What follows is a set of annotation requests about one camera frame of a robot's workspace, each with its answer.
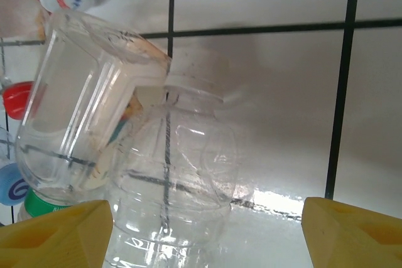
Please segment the bottle label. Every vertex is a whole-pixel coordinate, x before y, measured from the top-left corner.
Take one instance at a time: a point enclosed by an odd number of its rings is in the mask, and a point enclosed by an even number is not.
[[[69,206],[54,205],[49,202],[43,201],[39,198],[32,189],[28,191],[25,198],[25,210],[31,217],[42,216],[46,213],[57,212]]]
[[[58,6],[62,9],[78,9],[82,0],[56,0]]]
[[[28,184],[24,179],[20,179],[13,183],[8,191],[8,198],[13,201],[22,202],[26,196],[26,191],[28,191]]]

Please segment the bottle bottom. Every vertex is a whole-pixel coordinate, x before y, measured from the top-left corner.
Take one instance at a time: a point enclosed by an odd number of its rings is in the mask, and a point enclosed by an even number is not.
[[[203,247],[174,246],[137,239],[114,226],[102,267],[207,268],[218,250],[217,242]]]

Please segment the crushed plastic bottle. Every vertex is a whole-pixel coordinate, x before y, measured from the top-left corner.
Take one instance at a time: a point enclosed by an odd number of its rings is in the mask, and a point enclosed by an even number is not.
[[[170,64],[136,33],[76,11],[54,13],[46,38],[16,138],[32,217],[99,197],[96,163],[135,88],[162,86]]]
[[[212,51],[176,49],[166,102],[133,117],[116,142],[103,267],[208,267],[238,171],[234,131],[214,115],[228,66]]]

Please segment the black grout line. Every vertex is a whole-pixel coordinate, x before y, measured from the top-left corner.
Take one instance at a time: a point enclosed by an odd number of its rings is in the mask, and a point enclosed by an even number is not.
[[[329,154],[327,183],[325,197],[334,198],[335,180],[344,120],[347,79],[349,76],[350,56],[352,54],[352,42],[354,34],[354,21],[356,20],[357,0],[347,0],[344,40],[342,42],[342,54],[340,56],[339,79],[337,100],[335,103],[334,124],[332,127],[331,147]]]
[[[370,28],[393,28],[402,26],[402,18],[395,19],[375,19],[360,20],[352,23],[355,29]],[[217,28],[217,29],[198,29],[192,31],[173,31],[160,33],[141,34],[146,39],[155,38],[174,38],[197,37],[197,36],[221,36],[221,35],[246,35],[246,34],[263,34],[263,33],[292,33],[299,31],[332,31],[346,29],[345,22],[333,23],[307,23],[307,24],[287,24],[272,26],[256,26],[248,28]]]
[[[173,33],[175,26],[175,0],[169,0],[168,12],[168,56],[173,56]]]
[[[402,26],[402,18],[398,19],[379,19],[379,20],[362,20],[354,23],[354,28],[369,29],[369,28],[392,28]]]
[[[0,47],[1,47],[1,64],[2,64],[2,69],[3,69],[3,76],[6,76],[6,55],[4,53],[3,44]],[[7,132],[9,132],[8,114],[7,114],[7,112],[5,112],[4,114],[6,116],[6,130],[7,130]],[[14,206],[11,206],[11,222],[14,224]]]
[[[220,36],[220,35],[245,35],[261,33],[286,33],[295,31],[330,31],[344,29],[343,22],[333,23],[311,23],[311,24],[289,24],[272,26],[255,26],[250,28],[217,28],[200,29],[196,31],[177,31],[174,37],[193,37],[193,36]]]
[[[43,45],[45,44],[44,40],[29,40],[29,41],[9,41],[9,42],[0,42],[0,46],[29,46],[29,45]]]

